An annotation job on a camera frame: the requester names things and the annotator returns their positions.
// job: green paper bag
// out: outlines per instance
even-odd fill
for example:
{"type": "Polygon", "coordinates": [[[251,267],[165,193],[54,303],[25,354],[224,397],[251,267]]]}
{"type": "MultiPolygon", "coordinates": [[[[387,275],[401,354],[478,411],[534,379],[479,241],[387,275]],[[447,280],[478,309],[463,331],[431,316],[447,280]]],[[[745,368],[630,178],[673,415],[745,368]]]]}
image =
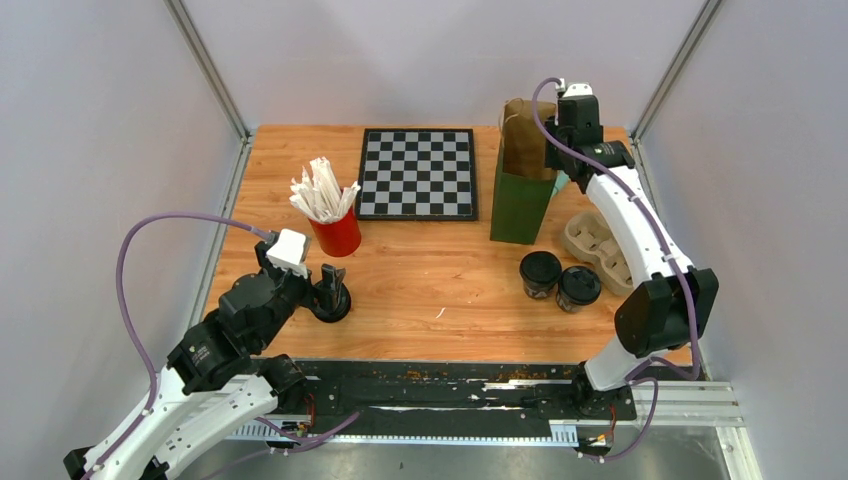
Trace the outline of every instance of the green paper bag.
{"type": "MultiPolygon", "coordinates": [[[[553,103],[539,102],[542,121],[555,109],[553,103]]],[[[503,119],[489,239],[532,245],[545,218],[557,172],[545,168],[545,137],[533,121],[529,100],[507,102],[503,119]]]]}

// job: wooden tabletop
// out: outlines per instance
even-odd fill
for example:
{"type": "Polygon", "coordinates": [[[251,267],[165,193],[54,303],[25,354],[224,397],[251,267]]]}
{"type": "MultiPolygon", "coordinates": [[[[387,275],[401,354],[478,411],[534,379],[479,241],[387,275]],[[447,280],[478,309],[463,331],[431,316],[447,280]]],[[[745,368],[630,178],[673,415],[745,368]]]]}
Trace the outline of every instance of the wooden tabletop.
{"type": "MultiPolygon", "coordinates": [[[[289,186],[301,168],[324,156],[339,183],[358,177],[363,126],[263,126],[239,191],[233,218],[264,229],[289,228],[308,235],[306,218],[289,204],[289,186]]],[[[628,144],[622,128],[608,140],[628,144]]],[[[360,221],[362,244],[351,256],[332,258],[313,242],[306,260],[347,269],[351,313],[325,324],[298,309],[266,350],[299,358],[451,360],[577,363],[596,354],[615,334],[613,313],[623,297],[606,288],[577,314],[553,298],[531,300],[522,291],[521,258],[554,252],[563,266],[579,264],[558,236],[578,212],[594,210],[576,185],[551,202],[533,246],[489,241],[499,133],[475,127],[480,220],[476,222],[360,221]]],[[[230,229],[207,301],[207,311],[233,282],[257,269],[256,237],[230,229]]],[[[689,363],[687,351],[670,359],[689,363]]]]}

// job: red container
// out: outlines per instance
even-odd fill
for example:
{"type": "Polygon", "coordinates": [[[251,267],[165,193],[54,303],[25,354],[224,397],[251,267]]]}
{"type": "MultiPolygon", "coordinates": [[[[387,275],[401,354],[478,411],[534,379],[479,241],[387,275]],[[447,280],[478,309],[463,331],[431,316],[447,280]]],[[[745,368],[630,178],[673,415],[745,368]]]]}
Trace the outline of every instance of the red container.
{"type": "Polygon", "coordinates": [[[336,223],[322,224],[309,220],[321,250],[331,257],[346,257],[355,252],[362,242],[359,224],[353,214],[353,206],[336,223]]]}

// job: gray wall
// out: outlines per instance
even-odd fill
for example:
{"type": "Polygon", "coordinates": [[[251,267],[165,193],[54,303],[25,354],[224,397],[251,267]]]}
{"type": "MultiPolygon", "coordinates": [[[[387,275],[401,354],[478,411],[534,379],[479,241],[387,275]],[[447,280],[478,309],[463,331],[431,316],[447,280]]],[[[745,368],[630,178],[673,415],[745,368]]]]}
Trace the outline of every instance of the gray wall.
{"type": "MultiPolygon", "coordinates": [[[[161,1],[0,2],[0,477],[64,477],[145,394],[121,323],[126,230],[215,212],[237,140],[161,1]]],[[[142,231],[129,308],[157,367],[181,337],[211,229],[142,231]]]]}
{"type": "Polygon", "coordinates": [[[846,478],[848,4],[729,0],[646,141],[765,478],[846,478]]]}
{"type": "Polygon", "coordinates": [[[253,126],[488,124],[549,76],[632,126],[703,0],[187,0],[253,126]]]}

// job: checkered board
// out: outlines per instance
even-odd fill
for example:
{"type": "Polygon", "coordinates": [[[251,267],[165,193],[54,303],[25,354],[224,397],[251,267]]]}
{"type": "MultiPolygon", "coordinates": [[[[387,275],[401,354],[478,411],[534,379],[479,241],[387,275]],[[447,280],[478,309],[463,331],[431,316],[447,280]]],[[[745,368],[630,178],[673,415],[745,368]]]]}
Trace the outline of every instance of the checkered board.
{"type": "Polygon", "coordinates": [[[477,220],[474,163],[470,129],[366,129],[357,217],[477,220]]]}

